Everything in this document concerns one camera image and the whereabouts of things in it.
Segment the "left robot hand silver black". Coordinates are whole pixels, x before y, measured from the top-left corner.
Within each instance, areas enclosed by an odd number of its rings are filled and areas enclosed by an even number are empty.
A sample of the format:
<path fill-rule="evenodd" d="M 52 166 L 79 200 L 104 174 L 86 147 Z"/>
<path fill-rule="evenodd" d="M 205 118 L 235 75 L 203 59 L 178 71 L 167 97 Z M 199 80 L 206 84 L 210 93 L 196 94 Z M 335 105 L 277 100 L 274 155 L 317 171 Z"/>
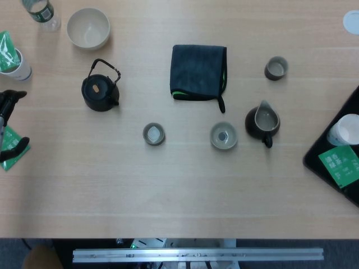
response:
<path fill-rule="evenodd" d="M 1 92 L 1 146 L 3 144 L 5 128 L 16 103 L 27 95 L 26 91 L 5 90 Z M 28 146 L 30 139 L 22 137 L 17 145 L 9 150 L 1 150 L 1 163 L 18 157 Z"/>

